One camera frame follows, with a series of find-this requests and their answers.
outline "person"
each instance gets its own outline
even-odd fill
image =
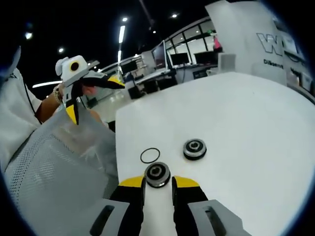
[[[4,173],[12,156],[42,123],[47,121],[62,103],[63,84],[43,101],[26,87],[17,64],[21,47],[14,48],[14,56],[7,54],[0,60],[0,167]],[[94,87],[82,87],[83,94],[95,93]],[[99,115],[91,115],[102,123]]]

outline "computer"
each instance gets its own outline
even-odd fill
[[[216,52],[203,52],[195,54],[197,64],[218,64],[218,54]]]
[[[154,61],[156,62],[156,70],[168,69],[166,59],[165,41],[163,40],[157,47],[152,50]]]
[[[137,62],[135,60],[127,64],[121,65],[121,67],[122,67],[123,74],[126,74],[128,72],[138,69]]]
[[[183,65],[189,63],[188,54],[187,53],[178,53],[171,55],[173,65]]]

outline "pink object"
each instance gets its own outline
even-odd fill
[[[214,36],[214,37],[213,37],[213,40],[214,40],[214,43],[215,43],[214,49],[218,49],[218,48],[221,48],[221,47],[222,47],[221,44],[219,43],[217,37]]]

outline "white table surface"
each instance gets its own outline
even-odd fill
[[[205,157],[183,158],[188,139]],[[315,170],[315,106],[275,82],[235,72],[145,96],[116,114],[119,180],[144,173],[140,153],[159,148],[172,175],[196,180],[253,236],[279,236],[303,206]],[[147,185],[140,235],[174,236],[171,182]]]
[[[169,73],[171,70],[169,70],[169,69],[163,69],[163,70],[158,70],[158,71],[156,71],[156,72],[153,72],[152,74],[150,74],[150,75],[147,75],[147,76],[145,76],[145,77],[143,77],[141,80],[137,80],[135,83],[136,83],[136,85],[139,85],[139,84],[141,84],[141,83],[143,83],[143,82],[145,82],[145,81],[147,81],[147,80],[151,80],[151,79],[154,79],[155,77],[159,77],[159,76],[162,76],[162,75],[164,75],[164,74],[167,74],[167,73]]]

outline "cable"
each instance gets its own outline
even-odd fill
[[[80,97],[81,103],[83,104],[84,108],[86,109],[87,107],[85,106],[84,102],[82,101],[82,98]]]
[[[157,150],[157,151],[158,151],[158,156],[157,156],[157,158],[156,158],[155,160],[153,160],[153,161],[148,161],[148,162],[142,160],[142,155],[143,155],[146,151],[148,151],[148,150]],[[148,149],[145,149],[145,150],[141,153],[141,155],[140,155],[140,160],[141,160],[141,162],[144,163],[144,164],[151,164],[151,163],[155,162],[156,160],[158,160],[160,155],[161,155],[161,152],[159,151],[159,149],[157,149],[157,148],[155,148],[155,147],[150,147],[150,148],[148,148]]]
[[[26,84],[25,84],[24,80],[23,80],[23,84],[24,84],[25,93],[26,93],[26,96],[28,97],[28,101],[29,101],[29,103],[30,103],[31,109],[33,110],[34,116],[36,117],[36,111],[35,111],[35,109],[34,109],[34,107],[33,107],[33,105],[32,105],[32,102],[31,102],[31,99],[30,99],[30,96],[29,96],[29,93],[28,93],[28,90],[27,90],[27,88],[26,88]]]

